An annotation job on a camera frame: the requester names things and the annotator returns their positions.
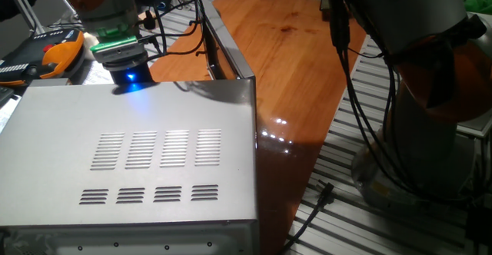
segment wooden table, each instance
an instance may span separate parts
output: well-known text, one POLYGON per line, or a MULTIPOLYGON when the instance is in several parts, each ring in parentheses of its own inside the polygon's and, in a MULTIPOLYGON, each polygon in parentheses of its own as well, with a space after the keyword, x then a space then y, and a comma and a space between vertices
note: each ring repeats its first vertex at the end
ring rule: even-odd
MULTIPOLYGON (((341 95, 344 74, 317 0, 215 0, 257 78, 257 180, 261 254, 285 238, 341 95)), ((197 32, 169 51, 187 51, 197 32)), ((365 32, 351 20, 351 48, 365 32)), ((357 55, 350 54, 351 66, 357 55)), ((168 56, 151 68, 156 81, 208 80, 205 56, 168 56)))

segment metal enclosure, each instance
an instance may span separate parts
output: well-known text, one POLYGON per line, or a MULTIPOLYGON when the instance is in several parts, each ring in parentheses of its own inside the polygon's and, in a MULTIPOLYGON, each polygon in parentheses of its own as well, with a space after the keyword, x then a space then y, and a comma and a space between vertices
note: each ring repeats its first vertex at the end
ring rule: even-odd
POLYGON ((254 74, 205 7, 236 80, 28 88, 0 134, 6 254, 259 253, 254 74))

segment green object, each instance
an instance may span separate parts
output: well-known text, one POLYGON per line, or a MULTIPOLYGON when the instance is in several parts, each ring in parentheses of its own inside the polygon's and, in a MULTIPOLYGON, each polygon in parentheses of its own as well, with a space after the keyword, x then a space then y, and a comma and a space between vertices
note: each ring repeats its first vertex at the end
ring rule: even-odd
POLYGON ((105 43, 100 43, 91 47, 92 52, 104 51, 107 48, 113 48, 120 45, 137 42, 137 37, 131 36, 123 39, 119 39, 117 41, 110 41, 105 43))
POLYGON ((492 0, 463 0, 468 12, 492 15, 492 0))

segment vent grille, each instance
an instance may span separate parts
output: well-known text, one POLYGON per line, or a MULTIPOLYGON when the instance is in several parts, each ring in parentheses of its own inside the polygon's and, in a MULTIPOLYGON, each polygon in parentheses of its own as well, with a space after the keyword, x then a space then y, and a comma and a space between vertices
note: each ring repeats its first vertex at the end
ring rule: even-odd
POLYGON ((221 160, 221 129, 198 131, 195 166, 218 166, 221 160))
POLYGON ((92 189, 82 191, 80 205, 98 205, 106 204, 108 189, 92 189))
POLYGON ((196 185, 191 191, 191 201, 218 200, 218 185, 196 185))
POLYGON ((116 204, 143 203, 145 188, 122 188, 116 198, 116 204))
POLYGON ((188 130, 166 131, 161 167, 184 167, 188 147, 188 130))
POLYGON ((156 187, 154 202, 181 201, 181 186, 156 187))
POLYGON ((108 171, 116 168, 124 136, 124 132, 101 134, 92 159, 91 171, 108 171))
POLYGON ((146 169, 151 166, 157 132, 135 132, 131 138, 125 169, 146 169))

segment white wall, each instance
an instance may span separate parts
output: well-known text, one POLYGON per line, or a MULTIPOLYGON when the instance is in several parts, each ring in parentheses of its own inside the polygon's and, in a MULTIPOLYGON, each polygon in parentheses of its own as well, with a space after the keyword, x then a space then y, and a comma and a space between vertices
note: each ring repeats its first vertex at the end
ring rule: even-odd
MULTIPOLYGON (((42 25, 56 22, 68 10, 62 0, 38 0, 33 9, 42 25)), ((0 58, 17 48, 28 36, 29 28, 21 15, 0 22, 0 58)))

